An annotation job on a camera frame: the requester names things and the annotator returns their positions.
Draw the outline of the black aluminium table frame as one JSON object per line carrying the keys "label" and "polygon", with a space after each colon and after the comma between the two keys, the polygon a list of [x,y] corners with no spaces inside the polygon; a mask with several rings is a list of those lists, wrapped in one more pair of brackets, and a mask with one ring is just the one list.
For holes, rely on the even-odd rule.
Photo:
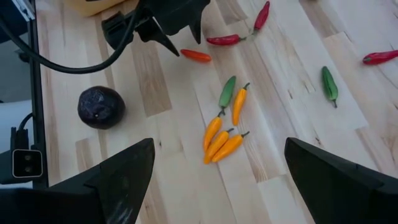
{"label": "black aluminium table frame", "polygon": [[40,63],[30,61],[30,83],[32,94],[34,149],[42,153],[43,174],[40,179],[33,181],[34,189],[46,189],[49,186],[47,172],[47,155],[45,143],[44,110],[42,98]]}

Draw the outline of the dark purple round fruit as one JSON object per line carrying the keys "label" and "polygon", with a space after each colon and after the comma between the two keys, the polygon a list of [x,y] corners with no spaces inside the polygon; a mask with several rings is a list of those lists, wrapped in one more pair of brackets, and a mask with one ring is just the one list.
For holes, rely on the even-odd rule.
{"label": "dark purple round fruit", "polygon": [[90,87],[78,99],[79,118],[95,129],[109,129],[117,125],[123,119],[125,110],[121,95],[105,86]]}

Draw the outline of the yellow plastic basket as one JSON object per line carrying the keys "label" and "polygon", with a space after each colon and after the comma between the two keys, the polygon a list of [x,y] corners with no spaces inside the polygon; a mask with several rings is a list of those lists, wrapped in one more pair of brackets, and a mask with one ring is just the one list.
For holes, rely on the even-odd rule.
{"label": "yellow plastic basket", "polygon": [[69,8],[89,17],[129,0],[63,0]]}

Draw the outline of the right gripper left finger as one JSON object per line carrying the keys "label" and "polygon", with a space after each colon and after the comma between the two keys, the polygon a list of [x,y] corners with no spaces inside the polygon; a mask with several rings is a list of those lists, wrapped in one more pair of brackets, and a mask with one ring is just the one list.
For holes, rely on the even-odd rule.
{"label": "right gripper left finger", "polygon": [[135,224],[154,161],[145,138],[47,189],[0,189],[0,224]]}

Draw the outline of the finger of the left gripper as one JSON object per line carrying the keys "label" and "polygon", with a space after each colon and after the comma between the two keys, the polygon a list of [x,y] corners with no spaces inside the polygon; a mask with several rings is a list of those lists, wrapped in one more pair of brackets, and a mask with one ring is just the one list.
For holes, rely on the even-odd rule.
{"label": "finger of the left gripper", "polygon": [[201,44],[201,20],[196,20],[189,25],[191,33],[197,44]]}
{"label": "finger of the left gripper", "polygon": [[136,32],[139,34],[143,42],[156,41],[170,50],[177,57],[180,56],[178,50],[175,48],[171,40],[164,34],[160,26],[156,23],[153,17],[136,27]]}

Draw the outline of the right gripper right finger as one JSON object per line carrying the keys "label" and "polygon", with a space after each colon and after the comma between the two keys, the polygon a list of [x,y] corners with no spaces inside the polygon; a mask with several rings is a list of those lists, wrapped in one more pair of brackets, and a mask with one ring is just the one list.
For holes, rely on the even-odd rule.
{"label": "right gripper right finger", "polygon": [[398,224],[398,179],[297,138],[285,160],[316,224]]}

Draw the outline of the orange chili pepper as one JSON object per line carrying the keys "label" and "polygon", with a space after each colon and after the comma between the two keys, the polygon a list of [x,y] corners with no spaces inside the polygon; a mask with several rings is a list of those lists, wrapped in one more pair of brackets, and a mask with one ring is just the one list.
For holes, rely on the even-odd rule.
{"label": "orange chili pepper", "polygon": [[233,112],[232,112],[232,124],[237,126],[239,123],[239,118],[241,114],[241,110],[243,108],[244,102],[246,101],[247,88],[250,83],[246,83],[242,89],[240,89],[235,97]]}
{"label": "orange chili pepper", "polygon": [[229,138],[229,133],[233,131],[234,128],[230,128],[226,131],[220,132],[215,139],[210,143],[208,149],[205,152],[204,163],[209,164],[213,156],[221,149],[221,147],[227,142]]}
{"label": "orange chili pepper", "polygon": [[221,110],[218,113],[218,115],[215,118],[213,118],[206,127],[205,134],[203,137],[203,149],[205,152],[207,151],[210,142],[214,138],[215,134],[220,130],[222,126],[222,119],[221,119],[222,115],[225,115],[225,112],[223,110]]}
{"label": "orange chili pepper", "polygon": [[220,150],[212,157],[212,162],[219,162],[220,160],[228,157],[232,154],[237,148],[242,145],[243,139],[249,134],[250,132],[246,132],[244,134],[237,134],[233,137],[229,138],[224,145],[220,148]]}

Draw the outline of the green chili pepper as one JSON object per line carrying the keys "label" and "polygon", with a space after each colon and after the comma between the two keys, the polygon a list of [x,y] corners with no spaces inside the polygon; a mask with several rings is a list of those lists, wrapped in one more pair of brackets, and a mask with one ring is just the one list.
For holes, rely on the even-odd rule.
{"label": "green chili pepper", "polygon": [[230,104],[231,98],[234,93],[234,87],[236,84],[236,76],[232,76],[224,85],[223,91],[221,92],[220,98],[219,98],[219,107],[221,108],[221,111],[218,113],[218,115],[225,114],[224,109]]}
{"label": "green chili pepper", "polygon": [[333,79],[331,72],[329,71],[327,66],[322,67],[322,83],[323,83],[323,91],[326,98],[333,103],[333,107],[337,108],[337,98],[338,98],[338,87]]}

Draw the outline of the red chili pepper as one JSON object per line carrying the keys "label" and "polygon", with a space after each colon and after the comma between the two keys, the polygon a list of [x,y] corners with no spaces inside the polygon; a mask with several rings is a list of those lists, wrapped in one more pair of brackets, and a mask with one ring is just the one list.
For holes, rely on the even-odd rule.
{"label": "red chili pepper", "polygon": [[256,20],[254,22],[252,35],[258,33],[264,27],[267,18],[269,16],[270,6],[271,6],[270,1],[266,1],[263,8],[259,11],[259,14],[257,15]]}
{"label": "red chili pepper", "polygon": [[366,55],[362,59],[362,63],[365,65],[379,65],[381,63],[388,62],[398,57],[398,50],[392,50],[388,52],[374,52]]}
{"label": "red chili pepper", "polygon": [[238,44],[246,39],[247,37],[240,37],[238,34],[232,34],[222,37],[207,37],[206,41],[212,45],[227,46]]}
{"label": "red chili pepper", "polygon": [[207,63],[211,61],[211,57],[208,54],[197,52],[194,50],[181,49],[180,52],[189,59],[195,60],[197,62]]}

